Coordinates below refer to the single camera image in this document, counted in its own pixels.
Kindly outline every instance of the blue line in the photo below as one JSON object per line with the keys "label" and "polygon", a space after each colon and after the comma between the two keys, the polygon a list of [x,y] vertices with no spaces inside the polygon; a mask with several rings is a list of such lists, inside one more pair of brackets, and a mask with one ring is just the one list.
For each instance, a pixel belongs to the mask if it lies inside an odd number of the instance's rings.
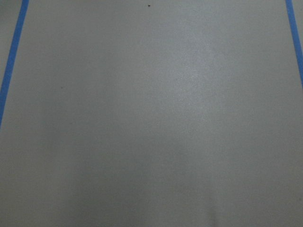
{"label": "blue line", "polygon": [[298,68],[301,77],[301,84],[303,87],[303,55],[302,55],[302,48],[301,48],[297,23],[295,21],[295,16],[294,16],[293,2],[292,0],[285,0],[285,1],[286,1],[287,13],[288,13],[289,25],[293,36],[295,55],[297,56]]}
{"label": "blue line", "polygon": [[4,77],[2,80],[2,85],[0,90],[0,128],[1,128],[1,123],[4,113],[5,102],[9,91],[9,83],[10,83],[11,75],[13,73],[15,58],[18,50],[21,32],[22,32],[22,27],[23,27],[25,15],[27,13],[28,2],[29,0],[22,0],[21,9],[16,23],[13,40],[11,42],[11,46],[9,50],[9,57],[6,63]]}

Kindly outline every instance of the blue lane marking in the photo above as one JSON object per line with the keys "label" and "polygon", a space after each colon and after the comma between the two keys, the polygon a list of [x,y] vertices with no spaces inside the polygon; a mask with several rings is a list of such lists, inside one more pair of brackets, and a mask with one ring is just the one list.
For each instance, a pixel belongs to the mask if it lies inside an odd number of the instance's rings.
{"label": "blue lane marking", "polygon": [[292,31],[292,36],[293,36],[295,55],[297,56],[299,73],[300,73],[300,77],[301,77],[301,84],[303,87],[303,55],[302,55],[302,48],[301,48],[297,23],[295,21],[295,16],[294,16],[293,2],[292,2],[292,0],[285,0],[285,1],[286,1],[289,25],[290,25],[290,29]]}
{"label": "blue lane marking", "polygon": [[27,7],[28,7],[29,0],[22,0],[21,9],[19,12],[18,20],[15,27],[15,32],[13,36],[13,40],[11,42],[10,50],[9,50],[9,57],[8,61],[6,63],[6,68],[4,72],[4,77],[2,80],[1,90],[0,90],[0,128],[4,113],[4,107],[6,102],[6,97],[8,95],[9,91],[9,83],[11,79],[11,75],[13,73],[15,58],[17,54],[17,49],[19,45],[19,40],[22,32],[22,27],[25,19],[25,15],[27,13]]}

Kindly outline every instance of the floor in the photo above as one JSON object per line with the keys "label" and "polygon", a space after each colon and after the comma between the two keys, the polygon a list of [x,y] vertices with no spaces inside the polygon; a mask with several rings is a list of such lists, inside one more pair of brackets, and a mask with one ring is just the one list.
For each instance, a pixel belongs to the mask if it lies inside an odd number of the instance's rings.
{"label": "floor", "polygon": [[[0,1],[0,79],[20,4]],[[301,227],[302,118],[284,0],[31,0],[0,223]]]}

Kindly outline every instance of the blue tape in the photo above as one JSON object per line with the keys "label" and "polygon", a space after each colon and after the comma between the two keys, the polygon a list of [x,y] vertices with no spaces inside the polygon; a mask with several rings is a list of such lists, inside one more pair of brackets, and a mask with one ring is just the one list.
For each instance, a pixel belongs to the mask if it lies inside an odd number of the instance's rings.
{"label": "blue tape", "polygon": [[301,84],[303,87],[303,55],[302,55],[302,48],[301,48],[297,23],[295,21],[295,16],[294,16],[293,2],[292,2],[292,0],[285,0],[285,1],[286,1],[289,25],[290,25],[290,29],[292,31],[292,36],[293,36],[295,55],[297,57],[298,68],[299,68],[299,73],[300,73],[300,77],[301,77]]}
{"label": "blue tape", "polygon": [[21,9],[16,23],[13,40],[11,42],[11,46],[9,50],[9,57],[6,63],[4,77],[2,80],[2,85],[0,90],[0,128],[1,128],[1,123],[4,113],[5,102],[9,91],[9,83],[10,83],[11,75],[13,73],[15,58],[18,50],[21,32],[22,32],[22,27],[23,27],[25,15],[27,13],[28,2],[29,0],[22,0]]}

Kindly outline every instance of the blue stripe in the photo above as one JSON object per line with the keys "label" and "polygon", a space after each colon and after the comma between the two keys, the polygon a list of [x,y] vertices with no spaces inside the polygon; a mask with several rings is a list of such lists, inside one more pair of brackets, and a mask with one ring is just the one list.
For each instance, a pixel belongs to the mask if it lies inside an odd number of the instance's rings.
{"label": "blue stripe", "polygon": [[13,40],[11,42],[11,46],[10,46],[10,50],[9,50],[9,57],[8,57],[8,61],[6,63],[4,77],[3,77],[3,81],[2,81],[2,85],[1,85],[1,90],[0,90],[0,128],[1,128],[1,123],[2,123],[2,118],[3,118],[3,113],[4,113],[6,97],[8,95],[8,91],[9,91],[9,83],[10,83],[11,75],[13,73],[15,58],[16,58],[16,54],[17,54],[17,50],[18,50],[18,45],[19,45],[21,32],[22,32],[22,27],[23,27],[25,15],[27,13],[28,2],[29,2],[29,0],[22,0],[21,9],[20,9],[17,24],[16,24],[16,27],[15,27]]}
{"label": "blue stripe", "polygon": [[285,0],[285,1],[286,1],[287,13],[288,13],[289,25],[293,36],[295,55],[297,56],[299,73],[301,77],[301,84],[303,87],[303,55],[302,55],[302,48],[301,48],[297,23],[295,21],[295,16],[294,16],[293,2],[292,0]]}

